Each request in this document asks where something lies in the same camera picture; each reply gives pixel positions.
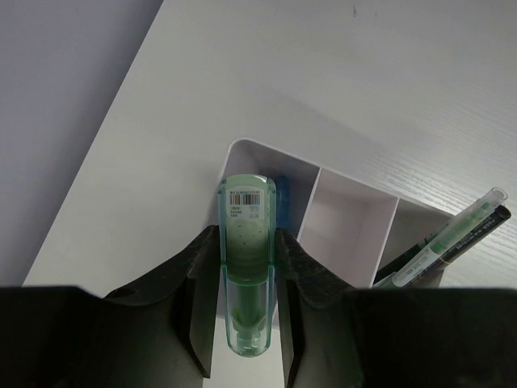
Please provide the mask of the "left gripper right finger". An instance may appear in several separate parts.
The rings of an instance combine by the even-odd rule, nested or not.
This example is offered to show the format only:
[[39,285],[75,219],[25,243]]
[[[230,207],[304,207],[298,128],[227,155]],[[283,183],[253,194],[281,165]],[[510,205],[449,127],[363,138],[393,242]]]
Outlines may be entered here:
[[513,387],[513,289],[356,289],[285,230],[276,288],[287,387]]

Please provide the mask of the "light green pen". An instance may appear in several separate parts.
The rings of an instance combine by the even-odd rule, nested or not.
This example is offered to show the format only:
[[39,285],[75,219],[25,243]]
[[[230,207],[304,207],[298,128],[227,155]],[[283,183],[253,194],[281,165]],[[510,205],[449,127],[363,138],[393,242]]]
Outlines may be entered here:
[[484,221],[494,210],[503,205],[507,194],[500,188],[490,189],[484,196],[473,202],[468,208],[462,210],[449,220],[436,232],[416,244],[403,254],[410,251],[421,250],[422,255],[412,263],[408,263],[401,271],[397,272],[392,281],[395,285],[404,285],[406,277],[415,273],[423,273],[431,267],[441,256],[454,247],[474,227]]

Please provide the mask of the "green ink pen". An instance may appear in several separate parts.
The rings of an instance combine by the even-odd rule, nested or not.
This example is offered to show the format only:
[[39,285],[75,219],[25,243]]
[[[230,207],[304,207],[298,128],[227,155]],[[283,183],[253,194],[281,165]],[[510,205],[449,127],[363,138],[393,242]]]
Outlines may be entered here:
[[392,281],[392,277],[399,271],[401,271],[408,263],[415,261],[415,257],[419,258],[422,255],[421,250],[410,251],[407,254],[403,254],[396,258],[390,264],[387,264],[376,274],[376,280],[373,284],[374,289],[404,289],[409,288],[410,285],[415,282],[421,275],[421,273],[415,273],[407,276],[407,282],[404,285],[395,285]]

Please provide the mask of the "green correction tape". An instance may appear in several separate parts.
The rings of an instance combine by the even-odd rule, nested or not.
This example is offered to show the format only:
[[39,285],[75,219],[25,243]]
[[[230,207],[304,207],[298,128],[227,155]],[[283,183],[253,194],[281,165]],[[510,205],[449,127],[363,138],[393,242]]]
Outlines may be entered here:
[[275,183],[231,175],[218,200],[227,342],[239,356],[260,356],[271,343],[275,304]]

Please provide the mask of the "black pen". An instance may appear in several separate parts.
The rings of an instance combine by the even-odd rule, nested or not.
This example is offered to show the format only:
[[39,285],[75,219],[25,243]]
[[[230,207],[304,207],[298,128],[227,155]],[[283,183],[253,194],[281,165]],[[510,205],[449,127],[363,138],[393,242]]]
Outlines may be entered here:
[[483,238],[495,231],[499,226],[511,218],[511,211],[504,205],[499,205],[478,226],[474,227],[454,247],[446,251],[440,259],[431,265],[410,285],[411,288],[433,288],[437,287],[444,270],[456,261],[460,256],[477,245]]

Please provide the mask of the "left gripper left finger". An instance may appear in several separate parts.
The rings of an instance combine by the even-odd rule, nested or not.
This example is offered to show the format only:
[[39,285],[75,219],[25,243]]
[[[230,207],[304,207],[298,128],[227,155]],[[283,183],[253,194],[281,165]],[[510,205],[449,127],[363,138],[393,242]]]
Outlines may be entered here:
[[4,387],[201,387],[212,365],[216,226],[130,283],[1,290]]

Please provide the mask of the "blue correction tape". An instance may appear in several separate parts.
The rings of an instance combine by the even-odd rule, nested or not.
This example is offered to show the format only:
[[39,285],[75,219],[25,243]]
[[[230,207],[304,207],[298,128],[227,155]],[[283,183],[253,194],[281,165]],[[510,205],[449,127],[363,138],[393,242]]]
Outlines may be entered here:
[[275,181],[276,185],[276,225],[279,228],[289,229],[290,183],[286,176],[281,175]]

